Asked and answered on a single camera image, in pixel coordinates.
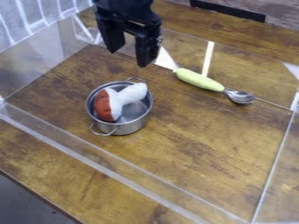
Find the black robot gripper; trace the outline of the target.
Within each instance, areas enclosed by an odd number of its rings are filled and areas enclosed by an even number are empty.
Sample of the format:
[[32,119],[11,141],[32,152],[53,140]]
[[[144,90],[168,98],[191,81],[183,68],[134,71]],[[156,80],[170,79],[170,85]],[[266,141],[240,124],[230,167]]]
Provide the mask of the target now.
[[115,53],[126,44],[124,32],[135,36],[136,63],[146,67],[156,58],[163,42],[162,19],[151,9],[154,0],[92,0],[104,44]]

